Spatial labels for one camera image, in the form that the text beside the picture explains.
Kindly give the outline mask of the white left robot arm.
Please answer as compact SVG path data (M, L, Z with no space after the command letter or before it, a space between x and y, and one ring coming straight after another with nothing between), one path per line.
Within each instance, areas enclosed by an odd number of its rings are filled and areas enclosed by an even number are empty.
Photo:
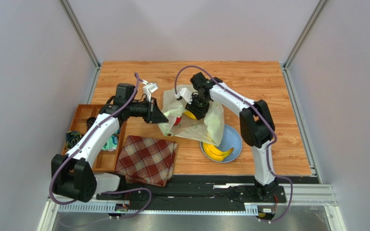
M99 193L115 192L120 177L115 174L95 174L93 163L105 143L130 117L141 117L148 124L167 123L157 100L151 94L158 89L157 83L146 82L145 99L135 99L137 87L120 83L116 94L99 111L94 124L81 140L65 155L57 154L51 162L52 181L50 197L60 195L72 202L88 202Z

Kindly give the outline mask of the pale green plastic bag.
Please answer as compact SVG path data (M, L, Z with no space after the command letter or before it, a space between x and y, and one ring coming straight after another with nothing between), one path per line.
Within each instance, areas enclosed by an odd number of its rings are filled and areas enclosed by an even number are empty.
M223 106L218 102L210 102L206 116L201 120L193 120L183 114L186 111L186 101L176 100L174 89L163 92L163 114L168 123L158 124L164 136L176 136L218 146L221 143L225 119ZM177 117L182 117L179 125L175 126Z

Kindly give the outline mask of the yellow fake mango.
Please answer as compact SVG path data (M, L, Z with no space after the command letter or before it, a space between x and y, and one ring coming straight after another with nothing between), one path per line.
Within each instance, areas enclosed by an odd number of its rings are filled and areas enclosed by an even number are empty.
M197 120L196 116L193 113L191 113L190 111L184 111L183 114L186 115L187 117L193 119L193 120Z

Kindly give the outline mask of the red fake apple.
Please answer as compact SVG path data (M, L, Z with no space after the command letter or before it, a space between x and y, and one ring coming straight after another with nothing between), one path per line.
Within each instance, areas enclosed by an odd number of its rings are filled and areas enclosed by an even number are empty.
M181 120L182 120L182 117L177 117L177 118L176 118L176 120L175 120L174 125L175 125L175 126L179 125L179 124L180 124L180 122L181 122Z

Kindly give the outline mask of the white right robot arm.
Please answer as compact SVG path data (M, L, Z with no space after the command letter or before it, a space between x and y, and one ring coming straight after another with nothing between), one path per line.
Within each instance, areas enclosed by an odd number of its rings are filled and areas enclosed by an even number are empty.
M208 104L218 102L239 117L240 135L251 147L255 164L255 187L268 196L277 187L272 162L272 140L275 125L267 103L246 98L228 87L219 78L207 79L201 72L190 79L194 91L187 88L176 90L175 97L186 101L186 109L196 119L207 116Z

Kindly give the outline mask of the yellow fake banana bunch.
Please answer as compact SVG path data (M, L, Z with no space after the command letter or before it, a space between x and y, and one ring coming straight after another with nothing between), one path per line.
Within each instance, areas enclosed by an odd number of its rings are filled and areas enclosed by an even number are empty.
M234 151L233 147L227 151L221 151L218 147L204 142L202 143L202 149L210 159L218 162L224 161Z

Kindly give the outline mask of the blue plastic plate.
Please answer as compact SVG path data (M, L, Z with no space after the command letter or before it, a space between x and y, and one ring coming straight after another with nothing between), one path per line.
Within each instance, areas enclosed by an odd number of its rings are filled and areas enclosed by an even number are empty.
M204 153L204 155L210 159L206 154L205 152L203 151L202 149L202 143L203 142L200 142L200 148L202 150L202 152ZM222 162L218 162L218 161L214 161L212 159L212 161L216 162L216 163L230 163L234 160L236 160L239 155L241 154L241 151L242 151L242 138L241 136L239 135L239 133L231 126L229 125L225 125L225 128L224 128L224 133L223 133L223 137L222 137L222 140L221 140L221 143L219 146L217 146L221 151L227 151L229 150L230 148L234 148L234 151L231 155L229 155L228 157L225 158L224 161Z

